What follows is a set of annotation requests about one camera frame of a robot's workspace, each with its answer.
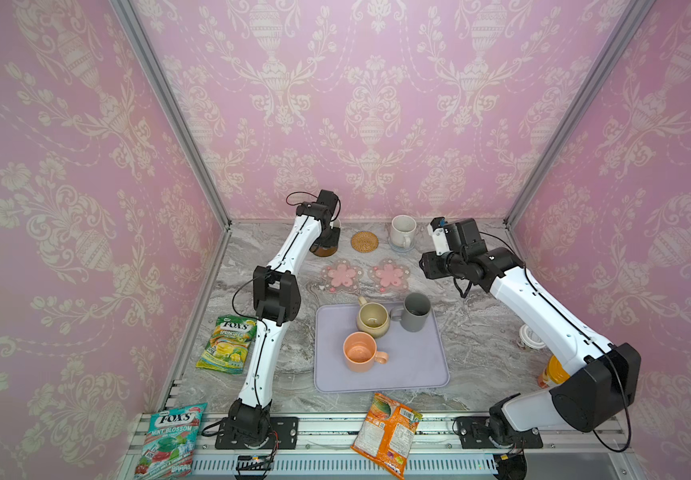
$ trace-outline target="gray marble surface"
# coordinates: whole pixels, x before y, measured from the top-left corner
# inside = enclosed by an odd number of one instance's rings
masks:
[[[505,239],[500,220],[480,220],[481,231]],[[273,410],[276,412],[364,412],[371,394],[321,393],[314,388],[314,325],[316,310],[329,303],[357,302],[351,293],[329,293],[324,288],[320,270],[337,260],[348,259],[351,265],[365,269],[359,280],[359,293],[375,301],[403,300],[406,293],[380,293],[366,274],[368,267],[392,258],[410,268],[409,290],[425,293],[431,299],[438,328],[445,347],[449,383],[436,389],[391,390],[391,398],[418,411],[484,411],[515,392],[537,390],[536,378],[545,368],[547,350],[522,350],[516,344],[522,321],[493,296],[474,287],[462,300],[451,278],[427,280],[418,260],[423,252],[433,250],[431,238],[420,226],[415,249],[397,254],[388,245],[389,224],[346,223],[342,225],[338,252],[327,258],[308,255],[302,272],[297,275],[302,306],[297,319],[284,338],[273,382]],[[177,403],[191,405],[208,402],[210,412],[227,412],[236,399],[244,375],[228,375],[195,367],[196,360],[214,331],[218,316],[233,313],[231,297],[251,278],[258,264],[267,264],[289,234],[290,224],[234,224],[225,259],[216,279],[212,298],[198,328],[188,368],[178,390]],[[351,247],[351,237],[360,230],[375,233],[379,248],[361,254]],[[485,237],[490,248],[502,244]],[[252,311],[251,286],[236,297],[240,312]]]

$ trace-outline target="pink wallpaper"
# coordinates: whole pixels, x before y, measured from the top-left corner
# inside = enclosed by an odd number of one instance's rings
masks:
[[[691,2],[656,2],[517,225],[541,282],[642,354],[633,446],[691,478]]]
[[[115,478],[221,231],[108,2],[0,2],[0,478]]]
[[[235,219],[502,217],[627,0],[134,0]]]

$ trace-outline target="white lid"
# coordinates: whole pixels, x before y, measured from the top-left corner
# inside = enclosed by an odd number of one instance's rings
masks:
[[[519,329],[519,337],[521,337],[521,341],[524,342],[524,345],[531,349],[540,350],[545,348],[545,342],[542,341],[529,326],[521,326]]]

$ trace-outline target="purple tray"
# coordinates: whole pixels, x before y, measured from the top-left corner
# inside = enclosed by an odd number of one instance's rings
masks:
[[[401,302],[381,302],[391,311]],[[423,330],[408,332],[398,321],[377,339],[378,350],[389,354],[385,364],[375,363],[366,373],[345,365],[343,342],[356,328],[358,303],[324,305],[316,312],[316,342],[313,383],[324,393],[373,392],[375,390],[427,389],[445,386],[449,370],[441,345],[434,311]]]

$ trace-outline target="barcode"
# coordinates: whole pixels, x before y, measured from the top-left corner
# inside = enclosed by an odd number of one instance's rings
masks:
[[[399,408],[398,412],[399,412],[402,416],[406,417],[410,422],[414,422],[414,421],[415,421],[415,414],[412,413],[412,412],[410,412],[408,409],[406,409],[406,408]]]

